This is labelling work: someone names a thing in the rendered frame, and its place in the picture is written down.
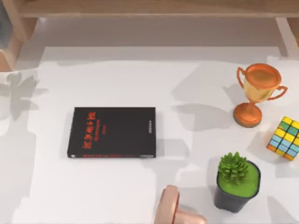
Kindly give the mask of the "wooden open shelf unit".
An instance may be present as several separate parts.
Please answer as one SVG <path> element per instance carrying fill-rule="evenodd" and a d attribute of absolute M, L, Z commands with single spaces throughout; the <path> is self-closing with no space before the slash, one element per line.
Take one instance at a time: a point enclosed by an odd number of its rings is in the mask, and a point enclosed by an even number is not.
<path fill-rule="evenodd" d="M 0 47 L 0 71 L 11 71 L 38 18 L 198 16 L 286 18 L 299 47 L 299 0 L 0 0 L 12 34 Z"/>

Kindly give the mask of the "orange and gold trophy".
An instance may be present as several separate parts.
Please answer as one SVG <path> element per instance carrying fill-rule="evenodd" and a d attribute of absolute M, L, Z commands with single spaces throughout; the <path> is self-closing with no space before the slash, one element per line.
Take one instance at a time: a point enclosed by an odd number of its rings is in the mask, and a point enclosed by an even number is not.
<path fill-rule="evenodd" d="M 249 101 L 235 107 L 233 118 L 245 128 L 256 127 L 262 120 L 262 112 L 256 104 L 278 99 L 285 95 L 288 88 L 281 85 L 282 77 L 279 71 L 264 63 L 255 63 L 246 69 L 239 67 L 236 77 Z"/>

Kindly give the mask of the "multicoloured puzzle cube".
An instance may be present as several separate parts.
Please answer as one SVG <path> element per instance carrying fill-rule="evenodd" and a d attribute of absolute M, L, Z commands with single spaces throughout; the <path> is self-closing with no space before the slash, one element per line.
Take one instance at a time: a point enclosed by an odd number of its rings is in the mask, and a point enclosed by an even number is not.
<path fill-rule="evenodd" d="M 293 161 L 299 154 L 299 122 L 284 116 L 266 148 Z"/>

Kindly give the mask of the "black book with red lettering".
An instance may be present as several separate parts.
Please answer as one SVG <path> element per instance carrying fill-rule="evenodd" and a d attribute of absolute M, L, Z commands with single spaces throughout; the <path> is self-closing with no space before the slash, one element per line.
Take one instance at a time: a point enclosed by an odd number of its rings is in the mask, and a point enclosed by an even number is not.
<path fill-rule="evenodd" d="M 155 158 L 155 107 L 75 107 L 69 158 Z"/>

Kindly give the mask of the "green plant in black pot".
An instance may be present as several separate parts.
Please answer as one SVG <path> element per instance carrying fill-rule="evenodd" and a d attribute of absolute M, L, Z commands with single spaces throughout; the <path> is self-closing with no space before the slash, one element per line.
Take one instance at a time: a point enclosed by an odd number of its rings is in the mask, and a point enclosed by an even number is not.
<path fill-rule="evenodd" d="M 257 196 L 260 181 L 261 171 L 255 163 L 240 156 L 238 152 L 223 155 L 217 170 L 215 207 L 238 213 L 247 202 Z"/>

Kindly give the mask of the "rose gold desk fan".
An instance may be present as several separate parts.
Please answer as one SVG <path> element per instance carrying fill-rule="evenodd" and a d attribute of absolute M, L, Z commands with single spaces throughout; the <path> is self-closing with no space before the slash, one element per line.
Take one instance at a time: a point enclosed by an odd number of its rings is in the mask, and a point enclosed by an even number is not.
<path fill-rule="evenodd" d="M 154 224 L 208 224 L 202 215 L 180 210 L 179 190 L 176 186 L 167 185 L 161 193 L 157 206 Z"/>

